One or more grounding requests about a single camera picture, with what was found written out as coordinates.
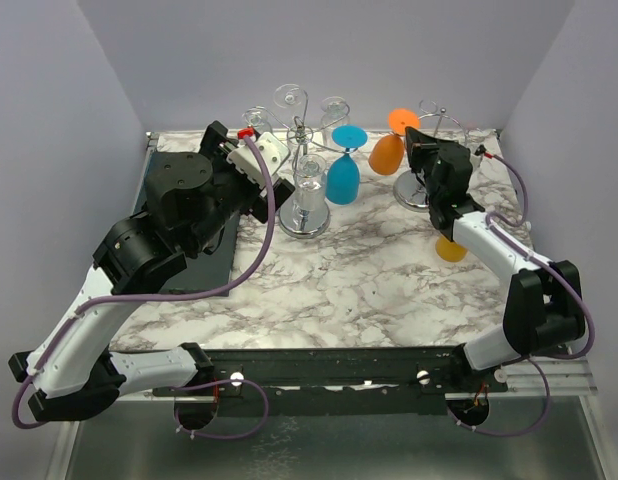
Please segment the orange plastic wine glass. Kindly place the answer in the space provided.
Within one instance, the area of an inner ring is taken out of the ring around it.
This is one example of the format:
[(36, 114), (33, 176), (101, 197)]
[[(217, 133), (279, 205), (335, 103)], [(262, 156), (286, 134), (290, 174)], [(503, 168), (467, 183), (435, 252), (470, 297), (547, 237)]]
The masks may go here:
[(375, 144), (368, 160), (370, 168), (383, 176), (394, 174), (400, 167), (405, 153), (406, 128), (419, 128), (420, 118), (411, 110), (398, 108), (388, 114), (387, 124), (391, 132)]

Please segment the clear wine glass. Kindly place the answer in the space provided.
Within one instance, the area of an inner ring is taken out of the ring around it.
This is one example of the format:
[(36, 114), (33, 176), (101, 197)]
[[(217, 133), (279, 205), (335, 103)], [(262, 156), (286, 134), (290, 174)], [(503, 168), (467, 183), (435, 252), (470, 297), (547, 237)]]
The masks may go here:
[(264, 108), (252, 107), (243, 113), (242, 118), (247, 127), (253, 128), (259, 134), (273, 132), (268, 112)]
[(308, 101), (308, 93), (297, 84), (281, 85), (274, 93), (274, 103), (283, 110), (281, 125), (291, 132), (291, 138), (300, 145), (308, 142)]
[(302, 156), (294, 170), (294, 181), (294, 216), (307, 224), (324, 224), (328, 216), (325, 201), (326, 160), (318, 154)]
[(323, 115), (320, 121), (320, 132), (323, 137), (323, 145), (329, 148), (336, 148), (332, 134), (333, 131), (350, 123), (350, 107), (342, 97), (332, 96), (321, 102)]

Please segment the blue plastic wine glass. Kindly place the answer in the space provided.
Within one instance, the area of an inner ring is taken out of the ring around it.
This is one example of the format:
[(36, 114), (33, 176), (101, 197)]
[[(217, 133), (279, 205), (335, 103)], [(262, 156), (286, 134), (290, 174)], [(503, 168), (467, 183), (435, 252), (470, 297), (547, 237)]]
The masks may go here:
[(337, 205), (348, 205), (356, 200), (360, 185), (360, 171), (351, 151), (364, 146), (368, 137), (360, 127), (343, 125), (333, 131), (332, 139), (344, 153), (328, 170), (326, 198)]

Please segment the yellow plastic wine glass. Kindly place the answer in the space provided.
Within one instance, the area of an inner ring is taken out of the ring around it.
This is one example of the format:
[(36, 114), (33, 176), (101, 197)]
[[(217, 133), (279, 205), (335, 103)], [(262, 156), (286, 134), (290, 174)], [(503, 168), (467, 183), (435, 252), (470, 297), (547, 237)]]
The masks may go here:
[(436, 241), (435, 251), (442, 260), (450, 263), (462, 261), (468, 253), (465, 247), (447, 239), (443, 235)]

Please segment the chrome swirl wine glass rack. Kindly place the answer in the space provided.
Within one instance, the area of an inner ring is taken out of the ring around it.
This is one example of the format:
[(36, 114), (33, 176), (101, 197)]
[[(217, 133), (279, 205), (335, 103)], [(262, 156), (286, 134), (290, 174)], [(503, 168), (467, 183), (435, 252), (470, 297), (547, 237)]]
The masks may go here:
[(313, 128), (307, 123), (309, 95), (305, 89), (297, 84), (284, 84), (276, 90), (274, 102), (289, 111), (289, 120), (281, 119), (263, 106), (248, 109), (243, 120), (259, 132), (272, 131), (272, 122), (285, 130), (281, 138), (290, 150), (295, 191), (278, 210), (280, 228), (296, 239), (315, 238), (325, 232), (331, 218), (326, 201), (327, 161), (321, 154), (344, 150), (336, 146), (333, 131), (350, 123), (350, 106), (338, 96), (324, 99), (320, 125)]

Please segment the dark grey box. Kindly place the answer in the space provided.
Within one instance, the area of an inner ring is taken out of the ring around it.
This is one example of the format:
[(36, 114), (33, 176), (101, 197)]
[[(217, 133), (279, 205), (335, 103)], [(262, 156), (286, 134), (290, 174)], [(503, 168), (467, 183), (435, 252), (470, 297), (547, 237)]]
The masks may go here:
[[(140, 181), (133, 213), (139, 213), (146, 202), (144, 180), (158, 167), (161, 160), (175, 159), (177, 155), (185, 156), (187, 152), (160, 152), (150, 149), (146, 154), (145, 172)], [(226, 285), (231, 279), (231, 273), (236, 249), (237, 233), (240, 218), (235, 215), (218, 233), (205, 252), (196, 259), (187, 258), (187, 268), (170, 278), (159, 293), (191, 294), (197, 291), (207, 291)]]

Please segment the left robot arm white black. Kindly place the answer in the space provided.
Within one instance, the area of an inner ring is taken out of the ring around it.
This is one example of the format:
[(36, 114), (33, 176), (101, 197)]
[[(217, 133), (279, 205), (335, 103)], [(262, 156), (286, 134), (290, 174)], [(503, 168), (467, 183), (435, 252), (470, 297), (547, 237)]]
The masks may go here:
[(97, 247), (85, 281), (47, 339), (19, 352), (9, 367), (20, 388), (14, 415), (21, 429), (83, 421), (118, 398), (155, 388), (203, 393), (215, 377), (200, 346), (121, 354), (113, 337), (143, 304), (167, 302), (164, 285), (189, 261), (211, 252), (225, 226), (250, 215), (267, 228), (293, 185), (278, 177), (288, 147), (275, 135), (246, 128), (230, 135), (219, 122), (194, 152), (155, 152), (143, 180), (140, 210), (115, 223)]

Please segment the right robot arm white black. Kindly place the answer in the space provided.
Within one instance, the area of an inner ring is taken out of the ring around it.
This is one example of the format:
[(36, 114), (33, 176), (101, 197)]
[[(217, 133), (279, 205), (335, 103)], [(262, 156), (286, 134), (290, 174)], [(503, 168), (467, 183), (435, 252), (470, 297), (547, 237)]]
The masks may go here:
[(475, 255), (508, 289), (501, 323), (457, 347), (448, 370), (451, 384), (472, 391), (485, 380), (485, 370), (591, 337), (577, 267), (526, 248), (500, 228), (496, 213), (473, 199), (470, 150), (413, 127), (406, 128), (405, 143), (409, 166), (425, 186), (433, 227)]

